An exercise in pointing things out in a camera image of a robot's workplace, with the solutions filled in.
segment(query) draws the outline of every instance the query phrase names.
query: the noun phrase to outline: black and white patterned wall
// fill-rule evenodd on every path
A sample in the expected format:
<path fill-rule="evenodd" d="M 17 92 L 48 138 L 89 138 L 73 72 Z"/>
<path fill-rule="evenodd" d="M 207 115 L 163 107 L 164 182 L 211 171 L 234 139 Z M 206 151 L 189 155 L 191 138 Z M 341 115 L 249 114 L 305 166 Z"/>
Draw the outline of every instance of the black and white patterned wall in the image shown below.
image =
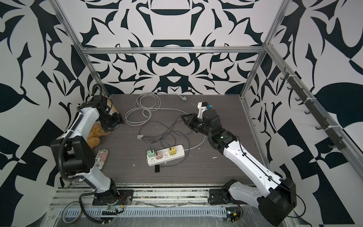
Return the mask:
<path fill-rule="evenodd" d="M 239 94 L 256 53 L 93 54 L 110 94 Z"/>
<path fill-rule="evenodd" d="M 92 77 L 46 0 L 0 1 L 0 226 L 39 226 L 64 185 L 49 147 Z"/>
<path fill-rule="evenodd" d="M 84 47 L 261 46 L 281 0 L 59 0 Z M 110 94 L 239 94 L 254 54 L 106 54 Z"/>
<path fill-rule="evenodd" d="M 362 149 L 362 1 L 293 0 L 272 44 Z M 266 56 L 246 101 L 272 170 L 291 177 L 306 226 L 363 223 L 363 181 Z M 303 213 L 298 199 L 295 211 Z"/>

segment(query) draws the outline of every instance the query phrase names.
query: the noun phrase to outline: black cable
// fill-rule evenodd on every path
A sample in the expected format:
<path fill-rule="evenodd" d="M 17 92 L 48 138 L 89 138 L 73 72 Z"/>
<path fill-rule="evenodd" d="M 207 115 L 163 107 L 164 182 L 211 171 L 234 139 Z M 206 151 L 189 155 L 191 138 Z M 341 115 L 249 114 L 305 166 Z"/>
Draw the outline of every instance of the black cable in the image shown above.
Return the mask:
<path fill-rule="evenodd" d="M 90 215 L 88 215 L 87 212 L 85 211 L 85 207 L 83 206 L 83 203 L 82 203 L 82 197 L 83 196 L 88 196 L 88 195 L 94 195 L 94 194 L 95 194 L 95 192 L 93 191 L 93 192 L 81 194 L 79 196 L 79 205 L 81 207 L 81 210 L 83 211 L 86 218 L 88 218 L 88 220 L 90 220 L 91 222 L 94 222 L 94 223 L 97 223 L 97 224 L 110 223 L 112 219 L 107 220 L 107 221 L 96 220 L 96 219 L 93 219 Z"/>
<path fill-rule="evenodd" d="M 234 204 L 236 204 L 236 205 L 237 205 L 237 212 L 236 212 L 236 214 L 238 215 L 238 213 L 239 213 L 238 219 L 240 219 L 240 218 L 243 216 L 243 209 L 242 209 L 242 207 L 240 206 L 240 204 L 238 204 L 236 201 L 234 201 Z M 228 218 L 232 218 L 232 217 L 234 217 L 234 215 L 233 215 L 233 214 L 227 214 L 226 216 L 227 216 Z"/>
<path fill-rule="evenodd" d="M 75 122 L 75 124 L 73 125 L 73 127 L 71 128 L 72 131 L 70 131 L 62 140 L 60 146 L 59 146 L 59 151 L 58 151 L 58 162 L 57 162 L 57 166 L 58 166 L 58 170 L 61 173 L 61 177 L 63 180 L 65 181 L 73 181 L 76 179 L 81 179 L 83 178 L 83 176 L 76 176 L 76 177 L 71 177 L 69 178 L 66 173 L 63 170 L 63 153 L 64 153 L 64 147 L 65 144 L 67 142 L 67 140 L 69 139 L 69 137 L 73 134 L 73 131 L 76 129 L 76 127 L 78 126 L 78 124 L 80 123 L 81 119 L 83 118 L 83 114 L 79 114 L 79 117 L 77 119 L 77 121 Z"/>
<path fill-rule="evenodd" d="M 102 94 L 102 86 L 99 84 L 94 84 L 92 87 L 92 96 L 94 96 L 94 94 L 96 93 L 97 87 L 99 89 L 99 94 Z"/>
<path fill-rule="evenodd" d="M 171 149 L 172 146 L 168 142 L 166 142 L 164 140 L 159 140 L 159 141 L 160 141 L 160 143 L 161 143 L 162 146 L 163 146 L 163 143 L 166 143 L 167 145 L 169 145 L 169 149 Z"/>
<path fill-rule="evenodd" d="M 111 109 L 112 109 L 112 106 L 113 106 L 113 101 L 110 99 L 110 98 L 108 98 L 108 97 L 106 97 L 110 102 L 111 102 L 111 107 L 110 107 L 110 109 L 108 110 L 108 112 L 107 113 L 109 113 L 110 111 L 111 111 Z"/>
<path fill-rule="evenodd" d="M 184 136 L 184 137 L 186 137 L 186 139 L 188 140 L 188 151 L 187 151 L 187 153 L 186 153 L 186 155 L 184 156 L 184 158 L 180 161 L 180 162 L 178 162 L 178 163 L 176 163 L 176 164 L 172 164 L 172 165 L 160 165 L 160 167 L 169 167 L 169 166 L 176 166 L 176 165 L 179 165 L 179 164 L 181 164 L 182 162 L 184 162 L 185 160 L 186 160 L 186 158 L 189 156 L 189 153 L 190 153 L 190 140 L 189 140 L 189 138 L 187 137 L 187 135 L 188 134 L 190 134 L 193 130 L 190 130 L 190 132 L 188 132 L 188 133 L 186 133 L 186 134 L 184 134 L 184 133 L 182 133 L 182 132 L 180 132 L 180 131 L 176 131 L 176 130 L 173 130 L 174 129 L 174 126 L 176 125 L 176 123 L 178 123 L 178 122 L 181 122 L 181 121 L 179 121 L 181 118 L 182 115 L 180 115 L 180 116 L 178 116 L 177 118 L 176 118 L 176 120 L 174 121 L 174 123 L 169 127 L 169 126 L 167 126 L 167 125 L 165 125 L 164 123 L 162 123 L 162 122 L 160 122 L 160 121 L 147 121 L 145 124 L 143 124 L 142 126 L 141 126 L 141 128 L 139 129 L 139 135 L 141 134 L 141 130 L 142 130 L 142 128 L 145 126 L 145 125 L 147 125 L 148 123 L 152 123 L 152 122 L 157 122 L 157 123 L 159 123 L 159 124 L 161 124 L 161 125 L 163 125 L 164 127 L 166 127 L 167 128 L 167 130 L 165 131 L 165 132 L 163 132 L 163 133 L 161 133 L 161 134 L 159 134 L 159 135 L 155 135 L 155 136 L 144 136 L 143 137 L 143 141 L 144 142 L 146 142 L 146 141 L 148 141 L 148 142 L 150 142 L 150 144 L 152 145 L 152 143 L 156 143 L 156 142 L 165 142 L 165 141 L 163 141 L 163 139 L 165 139 L 166 137 L 168 137 L 168 136 L 173 136 L 171 133 L 174 133 L 174 134 L 176 134 L 176 135 L 182 135 L 182 136 Z"/>
<path fill-rule="evenodd" d="M 280 184 L 278 184 L 276 181 L 274 181 L 273 179 L 272 179 L 272 177 L 270 177 L 269 175 L 267 175 L 255 162 L 253 162 L 248 156 L 247 156 L 247 154 L 246 153 L 244 153 L 243 152 L 243 150 L 242 150 L 242 146 L 241 146 L 241 140 L 240 140 L 240 138 L 239 138 L 239 136 L 236 136 L 237 138 L 238 138 L 238 142 L 239 142 L 239 144 L 240 144 L 240 148 L 241 148 L 241 151 L 242 151 L 242 153 L 244 154 L 244 156 L 246 156 L 246 158 L 248 158 L 255 166 L 257 166 L 257 168 L 259 168 L 264 174 L 265 174 L 265 176 L 266 177 L 268 177 L 270 180 L 272 180 L 272 182 L 274 182 L 275 184 L 277 184 L 277 185 L 279 185 L 281 188 L 283 188 L 283 189 L 285 189 L 285 190 L 287 190 L 287 191 L 289 191 L 290 193 L 292 193 L 292 194 L 294 194 L 294 195 L 296 195 L 297 197 L 299 197 L 299 199 L 301 199 L 301 201 L 302 201 L 302 203 L 304 204 L 304 212 L 301 214 L 301 215 L 298 215 L 297 217 L 293 217 L 293 216 L 287 216 L 287 217 L 289 217 L 289 218 L 299 218 L 299 217 L 302 217 L 304 214 L 305 214 L 305 212 L 306 212 L 306 204 L 305 204 L 305 202 L 304 202 L 304 200 L 299 196 L 299 195 L 297 195 L 296 193 L 294 193 L 294 192 L 292 192 L 292 191 L 290 191 L 289 189 L 287 189 L 287 188 L 285 188 L 284 186 L 281 186 Z"/>

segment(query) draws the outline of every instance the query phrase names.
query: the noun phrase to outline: electrical outlet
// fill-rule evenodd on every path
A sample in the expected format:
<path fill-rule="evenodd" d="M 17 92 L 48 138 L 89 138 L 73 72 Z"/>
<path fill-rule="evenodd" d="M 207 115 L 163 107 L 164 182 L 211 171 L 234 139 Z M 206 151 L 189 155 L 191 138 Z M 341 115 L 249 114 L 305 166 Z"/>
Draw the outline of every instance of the electrical outlet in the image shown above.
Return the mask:
<path fill-rule="evenodd" d="M 173 148 L 175 149 L 175 154 L 173 155 L 170 155 L 169 148 L 156 151 L 156 156 L 149 157 L 148 155 L 146 155 L 147 164 L 149 166 L 159 165 L 185 156 L 184 147 L 182 145 L 177 145 Z"/>

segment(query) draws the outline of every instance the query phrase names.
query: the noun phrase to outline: aluminum frame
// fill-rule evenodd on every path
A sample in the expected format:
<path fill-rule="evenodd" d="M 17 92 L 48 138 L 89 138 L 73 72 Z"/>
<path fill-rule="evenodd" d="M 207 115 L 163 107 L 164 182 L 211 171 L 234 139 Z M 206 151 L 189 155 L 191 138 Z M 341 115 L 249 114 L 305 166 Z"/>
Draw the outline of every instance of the aluminum frame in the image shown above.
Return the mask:
<path fill-rule="evenodd" d="M 246 96 L 246 93 L 247 93 L 249 87 L 251 86 L 251 83 L 257 74 L 257 70 L 261 66 L 262 61 L 264 60 L 265 56 L 266 56 L 265 50 L 258 54 L 258 57 L 257 57 L 256 61 L 254 62 L 250 73 L 247 76 L 247 81 L 245 82 L 245 84 L 242 88 L 242 91 L 240 93 L 240 98 L 244 98 Z"/>
<path fill-rule="evenodd" d="M 52 7 L 53 11 L 55 12 L 59 22 L 64 27 L 64 30 L 67 33 L 68 37 L 70 38 L 71 42 L 73 43 L 73 46 L 75 47 L 78 55 L 81 57 L 83 63 L 86 65 L 86 67 L 90 71 L 91 76 L 96 81 L 96 83 L 101 85 L 102 94 L 106 97 L 109 97 L 110 94 L 108 93 L 104 84 L 102 83 L 101 78 L 99 77 L 97 71 L 93 67 L 93 64 L 88 59 L 88 56 L 82 53 L 81 43 L 79 42 L 77 35 L 75 34 L 66 14 L 64 13 L 62 7 L 60 6 L 58 0 L 48 0 L 48 2 L 50 3 L 50 6 Z"/>
<path fill-rule="evenodd" d="M 249 126 L 249 128 L 251 130 L 251 133 L 252 133 L 253 140 L 255 141 L 255 144 L 256 144 L 256 147 L 257 147 L 257 153 L 258 153 L 258 155 L 259 155 L 259 157 L 261 159 L 261 163 L 266 168 L 271 169 L 270 163 L 268 162 L 266 156 L 264 155 L 264 150 L 262 149 L 262 145 L 261 145 L 260 140 L 258 138 L 257 131 L 256 131 L 255 127 L 254 127 L 252 117 L 249 114 L 246 99 L 245 98 L 241 99 L 241 103 L 242 103 L 242 108 L 243 108 L 243 110 L 245 112 L 245 115 L 246 115 L 246 118 L 247 118 L 248 126 Z"/>
<path fill-rule="evenodd" d="M 267 33 L 264 44 L 262 45 L 264 50 L 261 52 L 261 54 L 259 54 L 259 57 L 255 61 L 250 73 L 248 74 L 247 81 L 246 81 L 245 85 L 242 88 L 242 91 L 240 93 L 241 98 L 244 98 L 246 96 L 246 93 L 247 93 L 252 81 L 254 80 L 254 77 L 257 74 L 257 70 L 261 66 L 262 61 L 265 58 L 265 55 L 266 55 L 265 46 L 266 46 L 266 44 L 270 44 L 272 39 L 274 38 L 278 27 L 281 25 L 281 22 L 285 17 L 285 13 L 286 13 L 287 8 L 289 6 L 289 3 L 291 1 L 292 0 L 283 0 L 282 1 L 281 5 L 280 5 L 280 8 L 279 8 L 279 10 L 278 10 L 278 12 L 277 12 L 277 14 L 275 16 L 274 22 L 272 23 L 271 28 L 270 28 L 269 32 Z"/>
<path fill-rule="evenodd" d="M 83 54 L 261 53 L 262 46 L 82 47 Z"/>
<path fill-rule="evenodd" d="M 272 39 L 275 37 L 277 29 L 281 25 L 282 20 L 285 17 L 285 13 L 287 11 L 287 7 L 289 6 L 290 2 L 292 2 L 292 0 L 283 0 L 282 1 L 281 5 L 280 5 L 280 9 L 278 10 L 278 12 L 276 14 L 274 22 L 272 23 L 269 33 L 267 34 L 264 44 L 262 46 L 265 46 L 266 44 L 270 44 Z"/>
<path fill-rule="evenodd" d="M 295 72 L 292 68 L 282 59 L 280 54 L 275 50 L 273 46 L 270 44 L 266 45 L 265 50 L 267 54 L 271 57 L 272 61 L 276 64 L 276 66 L 280 69 L 281 72 L 287 72 L 290 75 L 294 75 Z M 308 97 L 315 98 L 315 96 L 310 92 L 308 88 L 301 82 L 301 87 L 303 87 L 304 92 L 308 94 Z M 330 125 L 339 126 L 339 124 L 331 117 L 331 115 L 325 110 L 325 108 L 321 105 L 321 103 L 315 99 L 314 102 L 319 107 L 319 112 L 326 117 L 327 121 L 330 122 Z M 343 141 L 346 148 L 341 150 L 344 157 L 348 160 L 348 162 L 352 165 L 353 169 L 357 172 L 359 177 L 363 180 L 363 153 L 360 149 L 355 145 L 355 143 L 350 139 L 350 137 L 346 134 L 346 132 L 339 127 L 332 127 L 332 129 L 343 138 Z"/>

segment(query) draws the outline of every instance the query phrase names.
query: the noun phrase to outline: metal grate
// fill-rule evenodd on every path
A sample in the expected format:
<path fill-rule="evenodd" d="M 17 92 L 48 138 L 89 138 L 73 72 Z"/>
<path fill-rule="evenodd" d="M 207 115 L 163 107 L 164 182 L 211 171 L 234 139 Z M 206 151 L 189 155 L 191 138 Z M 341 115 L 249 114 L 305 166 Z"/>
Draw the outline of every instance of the metal grate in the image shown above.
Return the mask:
<path fill-rule="evenodd" d="M 61 209 L 58 216 L 62 215 L 64 209 Z M 106 208 L 86 208 L 87 214 L 93 217 L 100 217 L 102 211 Z M 67 218 L 75 218 L 78 216 L 80 208 L 70 208 Z M 128 207 L 118 217 L 142 218 L 142 217 L 226 217 L 225 207 Z"/>

